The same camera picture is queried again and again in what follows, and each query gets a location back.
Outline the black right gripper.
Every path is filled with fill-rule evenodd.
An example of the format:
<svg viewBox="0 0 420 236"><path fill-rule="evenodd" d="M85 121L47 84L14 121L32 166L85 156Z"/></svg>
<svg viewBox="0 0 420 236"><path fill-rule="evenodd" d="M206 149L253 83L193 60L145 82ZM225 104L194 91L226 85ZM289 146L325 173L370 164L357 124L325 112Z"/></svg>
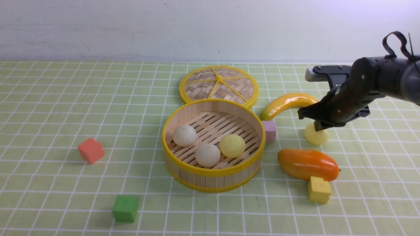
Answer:
<svg viewBox="0 0 420 236"><path fill-rule="evenodd" d="M298 109L298 118L314 120L314 130L343 127L348 122L369 115L371 95L345 84L330 90L319 102Z"/></svg>

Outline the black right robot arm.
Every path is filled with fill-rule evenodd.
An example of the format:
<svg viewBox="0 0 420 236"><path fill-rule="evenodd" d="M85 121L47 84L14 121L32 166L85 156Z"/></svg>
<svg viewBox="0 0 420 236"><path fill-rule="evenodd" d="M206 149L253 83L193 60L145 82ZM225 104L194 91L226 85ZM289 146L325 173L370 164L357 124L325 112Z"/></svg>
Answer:
<svg viewBox="0 0 420 236"><path fill-rule="evenodd" d="M343 127L370 114L368 105L389 96L419 105L419 61L360 58L351 66L313 66L308 82L328 82L329 92L317 103L298 109L299 119L314 120L315 130Z"/></svg>

